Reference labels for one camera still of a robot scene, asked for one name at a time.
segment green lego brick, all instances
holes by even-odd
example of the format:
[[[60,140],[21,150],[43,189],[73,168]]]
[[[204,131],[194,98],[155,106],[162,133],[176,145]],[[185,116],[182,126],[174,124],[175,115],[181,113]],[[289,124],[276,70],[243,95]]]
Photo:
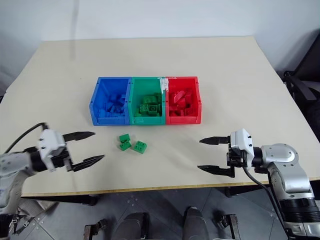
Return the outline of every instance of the green lego brick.
[[[157,116],[158,106],[157,105],[149,105],[148,114],[149,116]]]
[[[156,101],[158,104],[162,101],[162,94],[161,93],[155,93],[154,96],[156,97]]]
[[[130,136],[129,136],[129,134],[127,133],[127,134],[124,134],[124,135],[121,135],[121,136],[119,136],[119,140],[120,140],[120,142],[123,144],[124,142],[126,142],[126,141],[130,141]]]
[[[142,141],[137,141],[135,146],[134,146],[134,148],[133,148],[133,150],[135,150],[138,153],[143,154],[145,152],[146,148],[147,148],[147,144],[146,143],[144,143]]]
[[[157,97],[156,96],[144,96],[142,99],[143,104],[157,104]]]
[[[120,148],[122,151],[125,151],[128,148],[131,148],[131,143],[129,141],[125,141],[124,143],[120,144]]]
[[[135,116],[135,117],[141,117],[141,116],[142,116],[142,114],[139,112],[139,108],[137,108],[137,109],[135,110],[134,116]]]
[[[140,105],[140,113],[141,114],[147,114],[149,111],[149,106],[148,104],[141,104]]]
[[[161,107],[161,104],[158,104],[158,113],[162,113],[162,107]]]

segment green bin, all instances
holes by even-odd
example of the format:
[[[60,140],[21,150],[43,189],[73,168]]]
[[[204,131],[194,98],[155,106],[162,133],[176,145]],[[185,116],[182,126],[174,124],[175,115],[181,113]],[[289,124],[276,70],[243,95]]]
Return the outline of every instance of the green bin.
[[[133,77],[128,102],[129,120],[131,125],[164,125],[166,124],[166,91],[161,89],[164,77]],[[137,109],[143,104],[146,96],[161,94],[162,102],[159,116],[135,116]]]

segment robotic arm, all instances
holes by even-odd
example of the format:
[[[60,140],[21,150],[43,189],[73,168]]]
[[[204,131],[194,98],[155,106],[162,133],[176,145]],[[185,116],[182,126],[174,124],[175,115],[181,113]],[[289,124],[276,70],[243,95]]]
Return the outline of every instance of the robotic arm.
[[[298,152],[287,144],[254,147],[252,137],[245,129],[232,132],[227,137],[209,137],[204,144],[228,144],[227,165],[230,168],[201,165],[198,168],[214,175],[235,177],[235,167],[243,168],[248,177],[265,188],[274,210],[286,232],[292,239],[320,238],[320,211],[305,171],[299,165]],[[248,170],[268,174],[272,195]]]
[[[33,146],[22,152],[9,151],[26,134],[42,126],[38,148]],[[81,140],[94,135],[94,132],[73,132],[61,135],[49,129],[45,123],[39,123],[20,136],[8,150],[0,155],[0,240],[7,240],[9,225],[19,204],[24,181],[38,172],[55,171],[66,166],[67,171],[79,171],[92,166],[104,155],[90,157],[83,162],[73,164],[66,142]]]

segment red bin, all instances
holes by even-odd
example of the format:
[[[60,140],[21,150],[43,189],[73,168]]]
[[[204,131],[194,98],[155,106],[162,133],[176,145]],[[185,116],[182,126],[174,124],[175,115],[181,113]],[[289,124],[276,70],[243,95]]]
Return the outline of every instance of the red bin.
[[[168,76],[165,92],[166,124],[200,124],[202,102],[196,76]]]

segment white wall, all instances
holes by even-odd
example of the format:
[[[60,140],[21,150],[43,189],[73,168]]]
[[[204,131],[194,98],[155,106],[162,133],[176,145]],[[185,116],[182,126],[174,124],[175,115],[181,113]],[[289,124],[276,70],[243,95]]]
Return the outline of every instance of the white wall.
[[[281,72],[319,28],[319,0],[0,0],[0,89],[46,40],[254,35]]]

